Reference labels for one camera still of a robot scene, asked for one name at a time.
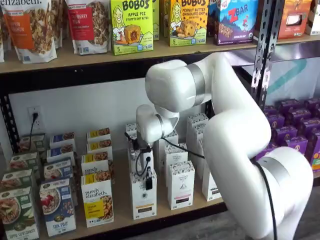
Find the perforated metal post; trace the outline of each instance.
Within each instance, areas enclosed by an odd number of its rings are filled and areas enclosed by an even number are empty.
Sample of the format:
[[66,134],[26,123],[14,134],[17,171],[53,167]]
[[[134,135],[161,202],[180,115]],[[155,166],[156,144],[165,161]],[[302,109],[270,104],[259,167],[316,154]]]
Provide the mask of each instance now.
[[19,133],[15,121],[14,114],[12,112],[11,103],[8,95],[0,94],[0,109],[5,123],[5,128],[8,133],[11,148],[14,153],[19,152]]

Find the white wall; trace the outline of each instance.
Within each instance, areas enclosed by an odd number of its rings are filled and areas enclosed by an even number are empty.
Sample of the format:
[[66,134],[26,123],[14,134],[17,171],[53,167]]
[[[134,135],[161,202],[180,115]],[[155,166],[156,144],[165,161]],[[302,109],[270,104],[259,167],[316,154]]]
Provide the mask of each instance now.
[[[139,105],[152,105],[146,95],[144,78],[17,93],[10,95],[10,101],[20,136],[30,132],[27,107],[41,106],[47,135],[74,131],[80,154],[85,153],[86,132],[104,127],[110,127],[113,149],[124,149],[125,124],[136,121]],[[185,117],[200,111],[198,106],[181,114],[177,131],[182,139]]]

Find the bowl of cereal image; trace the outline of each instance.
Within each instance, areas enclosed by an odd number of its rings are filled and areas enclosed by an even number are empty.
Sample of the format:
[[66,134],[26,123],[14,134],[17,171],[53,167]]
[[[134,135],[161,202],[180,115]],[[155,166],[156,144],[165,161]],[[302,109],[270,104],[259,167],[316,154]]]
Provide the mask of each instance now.
[[16,197],[0,200],[0,216],[3,224],[14,223],[21,214],[21,207]]
[[50,215],[59,208],[61,197],[57,189],[48,189],[40,192],[40,200],[43,214]]

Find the purple box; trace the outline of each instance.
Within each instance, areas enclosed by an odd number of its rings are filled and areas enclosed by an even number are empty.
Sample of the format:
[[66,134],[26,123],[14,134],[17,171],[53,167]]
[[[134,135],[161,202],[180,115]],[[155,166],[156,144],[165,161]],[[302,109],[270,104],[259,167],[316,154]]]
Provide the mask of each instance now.
[[285,117],[281,114],[266,114],[266,119],[272,129],[282,128],[285,124]]
[[310,134],[305,151],[305,158],[310,162],[314,172],[320,171],[320,130]]
[[276,103],[276,106],[279,112],[285,115],[286,113],[288,113],[289,111],[292,111],[293,109],[301,108],[302,104],[298,100],[292,98],[284,101],[278,101]]
[[286,114],[285,124],[298,126],[301,120],[310,119],[311,112],[306,108],[293,109]]
[[300,121],[297,135],[298,136],[304,135],[308,138],[309,134],[312,131],[317,130],[319,127],[320,127],[320,119],[317,117],[302,120],[302,121]]
[[277,109],[272,105],[264,106],[263,112],[265,114],[266,113],[268,113],[268,114],[277,114],[278,113]]
[[302,154],[305,154],[307,149],[308,140],[304,136],[294,136],[291,139],[285,140],[282,143],[282,146],[287,146],[292,149],[299,151]]
[[320,98],[314,97],[304,101],[304,106],[309,110],[315,110],[320,107]]
[[265,149],[263,149],[260,153],[258,153],[256,156],[255,156],[255,160],[258,161],[260,158],[262,158],[264,155],[266,155],[267,153],[270,153],[272,152],[274,149],[278,148],[279,145],[276,144],[275,142],[269,142],[269,144],[266,146]]
[[271,140],[281,145],[283,141],[297,136],[298,129],[294,126],[283,126],[272,130]]

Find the bobo's peanut butter chocolate chip bag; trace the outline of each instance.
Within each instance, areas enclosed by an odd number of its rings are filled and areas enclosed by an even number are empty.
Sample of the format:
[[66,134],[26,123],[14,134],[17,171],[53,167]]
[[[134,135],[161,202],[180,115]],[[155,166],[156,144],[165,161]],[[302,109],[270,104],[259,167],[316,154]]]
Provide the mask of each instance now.
[[170,47],[206,43],[209,0],[169,0]]

